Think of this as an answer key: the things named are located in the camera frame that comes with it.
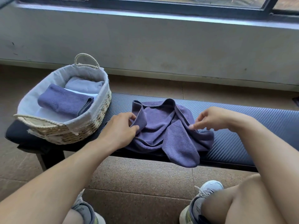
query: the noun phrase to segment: white wall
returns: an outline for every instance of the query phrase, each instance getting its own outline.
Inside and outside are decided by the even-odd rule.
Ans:
[[[0,11],[0,59],[299,85],[299,30],[82,12]]]

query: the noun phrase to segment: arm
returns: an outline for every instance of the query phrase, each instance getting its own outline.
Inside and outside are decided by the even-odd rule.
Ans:
[[[59,224],[100,163],[134,138],[133,113],[121,113],[107,123],[99,137],[37,176],[0,203],[0,224]]]
[[[226,109],[211,107],[190,126],[205,127],[239,135],[286,222],[299,223],[299,152],[254,118]]]

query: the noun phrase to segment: white shoelace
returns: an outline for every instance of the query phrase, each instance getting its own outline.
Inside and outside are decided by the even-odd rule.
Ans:
[[[215,192],[213,189],[208,189],[208,190],[202,190],[201,188],[199,188],[198,186],[194,186],[195,188],[198,189],[198,194],[197,196],[199,197],[203,197],[203,198],[207,198],[208,196],[210,196],[213,192]]]

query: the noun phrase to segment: woven basket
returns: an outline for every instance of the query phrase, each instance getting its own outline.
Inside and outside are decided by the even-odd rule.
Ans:
[[[96,65],[77,64],[79,56],[92,58]],[[81,116],[64,123],[34,116],[36,109],[39,108],[37,98],[47,87],[51,83],[64,87],[73,76],[96,82],[104,81],[104,85],[91,107]],[[107,73],[92,56],[80,53],[75,57],[73,65],[57,69],[29,91],[21,100],[18,113],[14,116],[29,127],[28,133],[57,145],[65,145],[81,141],[93,134],[101,125],[110,101],[111,91]]]

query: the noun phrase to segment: gray sneaker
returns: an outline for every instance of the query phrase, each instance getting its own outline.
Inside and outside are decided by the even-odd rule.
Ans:
[[[180,224],[208,224],[209,221],[201,215],[201,207],[204,200],[212,193],[222,190],[223,186],[221,182],[211,180],[197,187],[199,190],[198,194],[192,199],[190,205],[185,207],[180,214]]]
[[[84,224],[106,224],[104,218],[96,213],[89,203],[83,201],[83,192],[84,190],[78,195],[72,209],[81,214]]]

